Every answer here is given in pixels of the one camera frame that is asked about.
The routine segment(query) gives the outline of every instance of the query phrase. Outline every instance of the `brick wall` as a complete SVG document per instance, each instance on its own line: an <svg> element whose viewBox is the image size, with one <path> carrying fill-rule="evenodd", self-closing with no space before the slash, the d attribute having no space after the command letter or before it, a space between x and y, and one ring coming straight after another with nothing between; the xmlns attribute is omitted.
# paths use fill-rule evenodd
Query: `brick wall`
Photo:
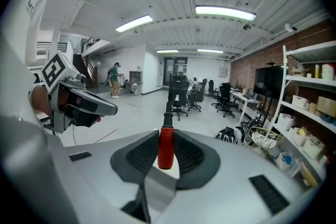
<svg viewBox="0 0 336 224"><path fill-rule="evenodd" d="M255 82L255 73L257 68L268 67L266 63L275 62L275 66L283 65L283 52L282 46L286 45L286 50L298 49L306 46L311 46L323 42L328 42L336 40L336 27L335 25L327 20L307 28L301 32L298 32L288 38L276 42L275 44L255 52L254 54L248 55L237 61L231 63L230 71L230 83L235 85L239 80L239 86L246 88L253 88ZM297 61L293 57L288 58L289 69L292 70L293 65L297 65ZM291 83L286 88L288 95L293 95L296 93L297 85L296 83ZM324 96L331 98L331 94L324 91L312 90L310 88L300 87L298 95L308 98L312 102L317 101L318 96ZM275 109L278 105L278 100L273 100L272 106L270 108L270 115L273 116ZM297 118L298 126L305 125L307 129L312 132L316 137L318 137L324 144L328 145L326 153L331 153L332 146L335 143L333 134L330 130L323 127L322 125L316 123L308 117L305 117L299 113L294 112L293 115Z"/></svg>

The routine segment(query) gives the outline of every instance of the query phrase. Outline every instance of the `television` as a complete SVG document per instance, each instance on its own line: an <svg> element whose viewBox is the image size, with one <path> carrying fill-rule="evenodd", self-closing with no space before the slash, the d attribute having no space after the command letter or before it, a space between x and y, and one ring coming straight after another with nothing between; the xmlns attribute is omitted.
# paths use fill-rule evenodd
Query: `television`
<svg viewBox="0 0 336 224"><path fill-rule="evenodd" d="M279 100L283 75L281 66L256 69L254 92Z"/></svg>

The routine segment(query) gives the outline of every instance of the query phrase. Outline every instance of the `white floor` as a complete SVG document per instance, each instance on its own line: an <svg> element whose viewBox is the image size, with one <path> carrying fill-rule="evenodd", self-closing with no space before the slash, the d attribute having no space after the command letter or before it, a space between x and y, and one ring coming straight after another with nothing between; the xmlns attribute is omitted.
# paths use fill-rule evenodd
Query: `white floor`
<svg viewBox="0 0 336 224"><path fill-rule="evenodd" d="M102 121L90 128L70 127L64 133L59 134L64 146L100 143L114 140L129 135L137 134L153 129L160 129L163 124L168 91L160 90L147 95L121 95L119 99L112 99L109 92L101 93L99 96L111 101L118 106L115 116L106 116ZM234 109L236 117L227 115L223 118L223 112L216 113L215 106L211 106L215 100L211 97L204 97L199 103L202 112L196 109L189 111L189 116L181 114L181 120L177 120L174 113L173 125L175 129L186 130L194 133L213 136L226 126L235 127L239 125L240 112Z"/></svg>

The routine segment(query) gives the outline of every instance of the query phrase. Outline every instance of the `orange screwdriver handle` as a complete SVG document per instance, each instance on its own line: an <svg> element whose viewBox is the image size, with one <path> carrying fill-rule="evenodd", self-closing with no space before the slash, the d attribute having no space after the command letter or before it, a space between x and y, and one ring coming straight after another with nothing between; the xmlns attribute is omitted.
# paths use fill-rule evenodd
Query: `orange screwdriver handle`
<svg viewBox="0 0 336 224"><path fill-rule="evenodd" d="M170 169L174 161L174 128L161 128L157 164L160 169Z"/></svg>

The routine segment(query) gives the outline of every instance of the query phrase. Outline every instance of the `khaki shorts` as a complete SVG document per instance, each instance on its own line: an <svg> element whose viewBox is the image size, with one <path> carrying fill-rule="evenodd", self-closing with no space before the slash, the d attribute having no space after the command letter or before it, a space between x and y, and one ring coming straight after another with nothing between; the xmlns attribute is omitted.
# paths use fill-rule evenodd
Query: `khaki shorts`
<svg viewBox="0 0 336 224"><path fill-rule="evenodd" d="M111 82L112 82L112 88L114 88L114 89L118 89L118 88L120 88L120 84L119 84L119 82L114 81L114 80L111 80Z"/></svg>

